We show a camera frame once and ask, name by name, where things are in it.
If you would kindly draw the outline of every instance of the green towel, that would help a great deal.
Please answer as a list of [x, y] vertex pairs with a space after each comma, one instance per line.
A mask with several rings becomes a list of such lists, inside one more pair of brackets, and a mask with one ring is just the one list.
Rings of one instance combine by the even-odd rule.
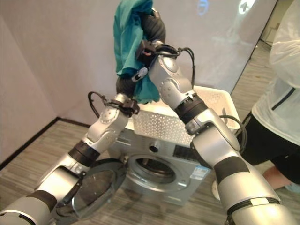
[[[152, 0], [123, 0], [118, 5], [114, 23], [114, 53], [116, 72], [121, 77], [132, 77], [144, 64], [135, 59], [135, 52], [143, 39], [139, 13], [151, 14]], [[159, 100], [159, 92], [148, 75], [135, 86], [135, 97], [139, 103]]]

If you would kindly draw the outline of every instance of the black cable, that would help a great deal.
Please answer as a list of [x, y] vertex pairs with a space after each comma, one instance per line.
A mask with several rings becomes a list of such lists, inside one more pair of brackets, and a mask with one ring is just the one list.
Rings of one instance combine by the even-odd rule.
[[92, 95], [92, 94], [98, 95], [98, 96], [101, 98], [101, 100], [102, 100], [102, 102], [103, 102], [104, 105], [107, 105], [107, 99], [105, 98], [104, 95], [101, 95], [101, 94], [99, 94], [99, 93], [97, 93], [97, 92], [95, 92], [95, 91], [90, 91], [90, 92], [88, 93], [88, 99], [89, 99], [90, 107], [92, 108], [92, 110], [93, 110], [93, 112], [95, 113], [95, 115], [97, 116], [97, 118], [99, 118], [99, 117], [100, 117], [100, 114], [98, 113], [97, 109], [94, 107], [94, 104], [93, 104], [93, 101], [94, 101], [94, 100], [91, 98], [91, 95]]
[[192, 60], [191, 84], [192, 84], [192, 88], [194, 88], [194, 84], [195, 84], [195, 55], [194, 55], [194, 52], [192, 51], [192, 49], [190, 49], [188, 47], [184, 47], [184, 48], [178, 48], [176, 54], [170, 54], [170, 53], [166, 53], [166, 52], [155, 52], [154, 54], [162, 55], [162, 56], [165, 56], [165, 57], [178, 57], [178, 56], [180, 56], [182, 51], [187, 52], [189, 54], [189, 56], [191, 57], [191, 60]]
[[191, 57], [192, 60], [192, 79], [191, 79], [191, 83], [192, 83], [192, 88], [194, 88], [194, 84], [195, 84], [195, 55], [194, 52], [192, 51], [192, 49], [185, 47], [182, 48], [182, 51], [186, 51], [189, 56]]
[[242, 132], [242, 140], [240, 142], [240, 154], [243, 153], [243, 151], [245, 150], [246, 144], [247, 144], [247, 140], [248, 140], [248, 133], [247, 130], [244, 126], [244, 124], [242, 124], [237, 118], [235, 118], [234, 116], [230, 116], [230, 115], [221, 115], [220, 118], [229, 118], [234, 120], [235, 122], [237, 122], [240, 126], [241, 132]]

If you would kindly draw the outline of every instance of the wall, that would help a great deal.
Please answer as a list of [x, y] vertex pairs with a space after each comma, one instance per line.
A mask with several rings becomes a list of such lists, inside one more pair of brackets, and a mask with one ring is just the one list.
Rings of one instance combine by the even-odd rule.
[[[112, 26], [119, 2], [1, 1], [5, 22], [59, 116], [91, 124], [88, 91], [115, 94]], [[199, 2], [208, 3], [205, 14]], [[196, 84], [232, 91], [276, 0], [251, 2], [154, 1], [168, 43], [194, 50]], [[178, 61], [190, 77], [190, 59], [183, 53]]]
[[0, 17], [0, 163], [56, 117]]
[[2, 15], [55, 112], [93, 123], [90, 90], [113, 97], [119, 1], [2, 0]]
[[271, 27], [276, 27], [278, 23], [281, 22], [286, 10], [289, 8], [289, 6], [291, 5], [291, 3], [293, 2], [293, 0], [278, 0], [277, 5], [274, 8], [274, 11], [270, 17], [270, 20], [268, 21], [265, 29], [263, 30], [263, 33], [261, 35], [261, 39], [263, 41], [267, 41], [268, 44], [272, 44], [276, 31], [272, 30], [269, 34], [269, 36], [267, 37], [270, 28]]

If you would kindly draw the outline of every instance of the wooden floor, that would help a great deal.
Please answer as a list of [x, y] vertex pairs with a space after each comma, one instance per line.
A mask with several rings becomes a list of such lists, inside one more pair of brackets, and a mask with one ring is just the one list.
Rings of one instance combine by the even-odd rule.
[[[242, 120], [263, 93], [273, 77], [268, 58], [270, 48], [259, 43], [238, 85], [232, 93]], [[58, 121], [0, 171], [0, 209], [33, 191], [39, 177], [63, 153], [69, 151], [87, 128]], [[271, 163], [259, 165], [263, 172]], [[110, 203], [96, 215], [77, 225], [222, 225], [225, 212], [210, 187], [214, 174], [209, 174], [185, 206], [160, 203], [136, 193], [119, 189]], [[284, 188], [277, 191], [283, 203], [300, 223], [300, 195]]]

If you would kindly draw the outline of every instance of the washing machine door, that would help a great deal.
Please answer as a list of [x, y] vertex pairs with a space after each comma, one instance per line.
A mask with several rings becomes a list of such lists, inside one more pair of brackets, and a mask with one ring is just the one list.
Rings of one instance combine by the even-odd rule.
[[91, 217], [121, 186], [126, 168], [118, 159], [96, 161], [82, 180], [72, 200], [53, 210], [50, 225], [69, 225], [79, 219]]

